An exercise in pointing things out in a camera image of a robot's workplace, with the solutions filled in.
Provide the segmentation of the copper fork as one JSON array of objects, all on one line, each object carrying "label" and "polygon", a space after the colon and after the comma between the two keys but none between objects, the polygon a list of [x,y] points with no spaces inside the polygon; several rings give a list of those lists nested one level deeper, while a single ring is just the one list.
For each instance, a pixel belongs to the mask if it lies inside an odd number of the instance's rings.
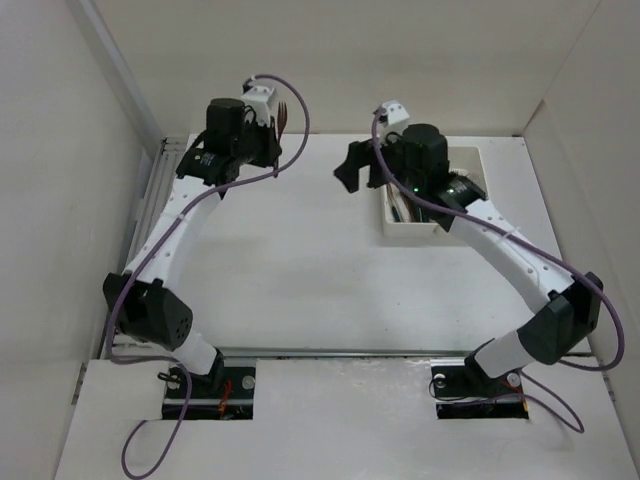
[{"label": "copper fork", "polygon": [[277,115],[276,115],[276,134],[277,141],[281,142],[284,131],[288,123],[288,107],[285,101],[278,102]]}]

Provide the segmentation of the copper long spoon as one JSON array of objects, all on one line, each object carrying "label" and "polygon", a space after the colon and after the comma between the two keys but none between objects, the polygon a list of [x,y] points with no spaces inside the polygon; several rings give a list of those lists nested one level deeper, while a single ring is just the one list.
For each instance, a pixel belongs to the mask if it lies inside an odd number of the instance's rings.
[{"label": "copper long spoon", "polygon": [[416,210],[413,202],[408,199],[400,191],[396,191],[394,194],[394,201],[400,210],[405,223],[413,223],[416,221]]}]

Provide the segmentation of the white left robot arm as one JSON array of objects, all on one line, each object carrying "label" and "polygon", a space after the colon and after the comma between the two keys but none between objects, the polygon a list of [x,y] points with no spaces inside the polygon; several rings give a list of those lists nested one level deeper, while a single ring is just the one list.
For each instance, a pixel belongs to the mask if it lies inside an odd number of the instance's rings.
[{"label": "white left robot arm", "polygon": [[116,331],[170,354],[205,397],[223,387],[223,356],[195,330],[193,312],[176,289],[191,247],[225,196],[222,186],[234,182],[244,165],[277,167],[282,149],[274,95],[260,87],[238,99],[210,101],[205,129],[178,164],[148,238],[123,273],[110,273],[103,283]]}]

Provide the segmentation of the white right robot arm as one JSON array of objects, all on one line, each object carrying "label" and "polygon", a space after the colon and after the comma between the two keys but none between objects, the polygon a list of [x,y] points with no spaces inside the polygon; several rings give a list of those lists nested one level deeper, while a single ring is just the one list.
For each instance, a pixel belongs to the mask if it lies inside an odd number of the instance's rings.
[{"label": "white right robot arm", "polygon": [[448,143],[433,125],[413,124],[390,133],[380,146],[370,140],[350,143],[345,161],[334,171],[350,193],[359,189],[359,173],[368,168],[368,187],[397,180],[427,202],[424,213],[493,266],[521,295],[532,318],[491,339],[464,360],[459,382],[471,396],[496,392],[507,375],[534,362],[553,365],[597,326],[600,279],[577,276],[524,248],[526,238],[513,230],[486,192],[450,168]]}]

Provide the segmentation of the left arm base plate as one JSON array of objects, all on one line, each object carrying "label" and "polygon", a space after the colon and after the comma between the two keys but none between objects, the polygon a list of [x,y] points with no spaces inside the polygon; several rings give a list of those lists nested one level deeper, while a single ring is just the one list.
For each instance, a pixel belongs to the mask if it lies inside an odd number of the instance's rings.
[{"label": "left arm base plate", "polygon": [[[183,408],[186,380],[178,367],[160,372],[157,378],[165,383],[161,407],[163,420],[177,420]],[[193,379],[192,394],[187,405],[185,420],[235,421],[252,420],[256,367],[226,367],[221,386],[212,390],[201,380]]]}]

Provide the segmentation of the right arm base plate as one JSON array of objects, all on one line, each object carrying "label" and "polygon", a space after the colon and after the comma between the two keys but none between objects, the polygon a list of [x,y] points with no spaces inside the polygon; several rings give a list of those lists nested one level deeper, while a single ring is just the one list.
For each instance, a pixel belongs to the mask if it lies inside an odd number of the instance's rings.
[{"label": "right arm base plate", "polygon": [[529,419],[518,371],[482,378],[463,358],[441,358],[430,362],[430,372],[429,393],[439,420]]}]

